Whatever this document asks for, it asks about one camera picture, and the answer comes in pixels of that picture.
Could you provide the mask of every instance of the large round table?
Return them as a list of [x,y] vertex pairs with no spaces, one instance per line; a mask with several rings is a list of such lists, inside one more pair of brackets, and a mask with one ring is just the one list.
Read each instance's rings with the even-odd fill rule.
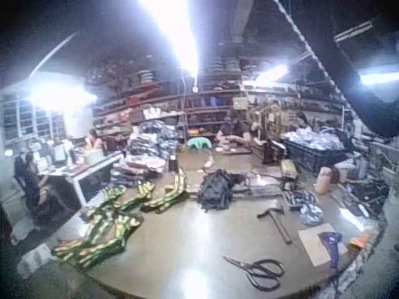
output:
[[[197,170],[206,161],[207,154],[189,153],[180,157],[188,184],[200,184],[204,174]],[[259,167],[259,161],[250,155],[215,157],[213,169],[231,172],[249,172]],[[315,178],[308,177],[306,185],[312,188]],[[170,174],[156,182],[156,192],[171,184]],[[123,196],[132,196],[129,189]],[[225,211],[205,213],[193,200],[171,207],[163,214],[144,214],[143,225],[129,238],[126,252],[111,257],[87,272],[101,285],[140,298],[278,298],[294,295],[326,282],[334,273],[328,263],[314,267],[298,235],[306,229],[299,222],[298,213],[286,213],[281,219],[292,237],[286,245],[271,219],[258,220],[264,212],[266,199],[240,199]],[[319,196],[324,210],[324,221],[343,233],[344,243],[359,230],[341,216],[338,205],[328,196]],[[82,233],[84,223],[78,215],[71,218],[49,241],[56,238],[73,239]],[[349,250],[340,256],[340,268],[345,268],[357,252]],[[277,259],[284,264],[286,273],[281,287],[273,292],[256,290],[245,272],[227,263],[222,256],[253,262],[259,259]]]

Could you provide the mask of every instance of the cardboard sheet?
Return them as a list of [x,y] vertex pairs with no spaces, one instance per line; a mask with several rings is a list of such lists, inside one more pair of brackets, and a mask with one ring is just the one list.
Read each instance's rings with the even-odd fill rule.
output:
[[[300,230],[298,232],[300,240],[304,244],[306,252],[310,257],[313,266],[315,267],[330,261],[330,255],[318,236],[318,234],[322,232],[335,231],[331,224],[325,223],[316,227],[312,227],[311,229]],[[340,255],[348,251],[343,243],[338,244],[338,250]]]

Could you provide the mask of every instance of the scissors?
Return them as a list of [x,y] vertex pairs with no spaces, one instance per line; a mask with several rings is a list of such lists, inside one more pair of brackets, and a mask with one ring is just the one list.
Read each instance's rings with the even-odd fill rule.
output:
[[[274,291],[277,290],[281,285],[280,277],[284,275],[285,271],[284,271],[284,266],[278,260],[265,259],[265,260],[258,260],[257,262],[254,263],[244,263],[225,256],[223,258],[227,260],[229,263],[233,264],[234,266],[237,266],[245,270],[246,276],[248,280],[251,282],[251,285],[253,285],[255,288],[257,288],[260,291],[263,292]],[[275,265],[279,270],[277,272],[272,271],[269,268],[267,268],[267,266],[265,266],[267,264]],[[275,281],[275,283],[271,287],[265,287],[264,285],[260,285],[256,281],[255,277],[273,280]]]

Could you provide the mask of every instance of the hammer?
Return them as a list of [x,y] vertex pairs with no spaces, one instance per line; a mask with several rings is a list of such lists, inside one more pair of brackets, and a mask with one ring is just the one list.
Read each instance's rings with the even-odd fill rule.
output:
[[279,204],[279,201],[277,199],[267,201],[267,203],[268,207],[266,211],[264,211],[262,214],[257,215],[256,217],[260,219],[267,215],[270,215],[270,217],[272,217],[272,220],[274,221],[274,224],[277,226],[277,229],[279,230],[281,237],[284,239],[284,242],[286,244],[291,244],[292,243],[291,237],[289,236],[287,229],[282,225],[281,220],[277,215],[277,213],[284,214],[284,209]]

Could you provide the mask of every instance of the seated woman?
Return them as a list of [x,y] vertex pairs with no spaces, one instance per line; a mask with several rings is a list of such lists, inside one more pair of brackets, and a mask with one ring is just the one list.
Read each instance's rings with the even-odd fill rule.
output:
[[25,180],[27,205],[30,210],[36,209],[47,200],[55,199],[59,205],[65,210],[72,212],[59,198],[54,187],[47,184],[48,176],[44,176],[39,180],[39,170],[33,159],[33,153],[28,152],[25,155],[25,171],[23,178]]
[[249,127],[239,119],[239,115],[235,109],[231,109],[228,112],[226,123],[220,127],[216,135],[216,140],[221,144],[236,142],[242,145],[248,145],[251,141]]
[[95,129],[90,129],[85,141],[86,141],[86,150],[87,151],[102,149],[102,140],[97,135],[97,132],[95,131]]

